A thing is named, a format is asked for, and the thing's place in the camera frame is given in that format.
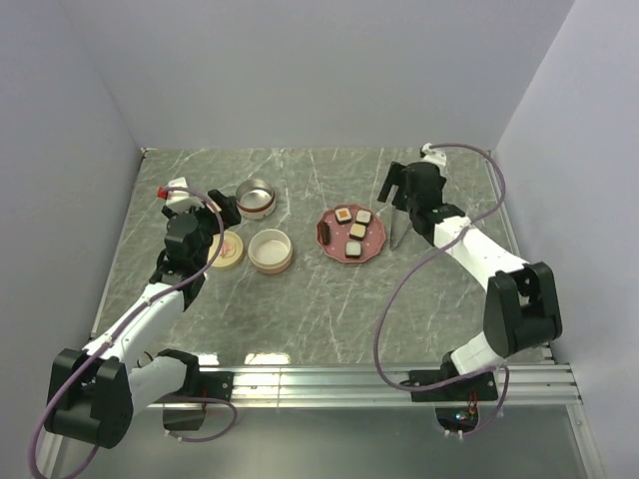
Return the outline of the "white sushi piece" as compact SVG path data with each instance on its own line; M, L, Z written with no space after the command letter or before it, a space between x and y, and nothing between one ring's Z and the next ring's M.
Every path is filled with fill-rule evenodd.
M359 225L368 226L371 222L372 213L368 210L359 210L355 216L355 222Z
M346 258L360 258L362 255L361 243L357 240L350 240L344 245L344 256Z

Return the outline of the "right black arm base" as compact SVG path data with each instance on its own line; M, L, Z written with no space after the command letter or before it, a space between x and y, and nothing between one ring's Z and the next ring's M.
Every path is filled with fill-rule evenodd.
M493 372L483 372L463 381L428 391L411 391L414 403L434 403L438 424L448 432L467 433L480 421L479 403L499 397Z

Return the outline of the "dark brown food piece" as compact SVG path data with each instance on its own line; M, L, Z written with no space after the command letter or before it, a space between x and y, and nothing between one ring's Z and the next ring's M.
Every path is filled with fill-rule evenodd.
M330 227L327 222L321 221L318 226L320 241L323 245L330 244Z

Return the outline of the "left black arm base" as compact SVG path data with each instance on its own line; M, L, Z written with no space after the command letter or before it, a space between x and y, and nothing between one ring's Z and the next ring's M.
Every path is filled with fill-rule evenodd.
M164 428L170 433L200 432L210 406L203 398L216 399L214 405L226 407L223 402L231 402L234 379L228 370L199 372L194 386L165 395L160 400Z

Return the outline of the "orange topped sushi piece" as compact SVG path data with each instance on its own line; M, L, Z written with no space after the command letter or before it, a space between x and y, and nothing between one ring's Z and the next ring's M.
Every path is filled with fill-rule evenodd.
M351 222L352 216L348 207L337 208L334 210L335 221L339 224L347 224Z

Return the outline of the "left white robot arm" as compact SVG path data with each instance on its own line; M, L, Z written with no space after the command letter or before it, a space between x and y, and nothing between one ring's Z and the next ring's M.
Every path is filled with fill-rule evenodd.
M111 449L128 431L135 414L166 396L198 399L203 390L198 358L165 350L139 368L137 360L164 328L195 301L221 249L214 239L242 217L235 197L217 190L201 194L189 187L161 187L168 200L184 193L187 207L165 203L164 247L148 284L134 305L107 331L80 350L66 348L55 358L47 406L46 431Z

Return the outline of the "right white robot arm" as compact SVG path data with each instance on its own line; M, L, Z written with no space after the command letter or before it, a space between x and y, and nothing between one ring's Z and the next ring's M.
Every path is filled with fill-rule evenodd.
M508 252L483 233L464 211L444 201L445 183L433 163L393 162L377 198L408 214L412 228L431 247L426 261L449 255L485 292L481 331L444 356L435 381L396 385L406 392L441 389L459 399L473 389L476 376L560 337L563 325L552 269Z

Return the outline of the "metal tongs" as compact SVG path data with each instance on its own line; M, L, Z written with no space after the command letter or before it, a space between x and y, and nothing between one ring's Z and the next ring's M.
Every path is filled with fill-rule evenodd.
M412 225L408 213L392 207L389 227L389 249L395 251L400 246Z

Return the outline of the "tan sushi piece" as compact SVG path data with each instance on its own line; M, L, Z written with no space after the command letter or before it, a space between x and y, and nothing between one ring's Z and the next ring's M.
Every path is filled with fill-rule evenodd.
M366 235L366 226L354 223L350 226L348 236L352 240L363 240Z

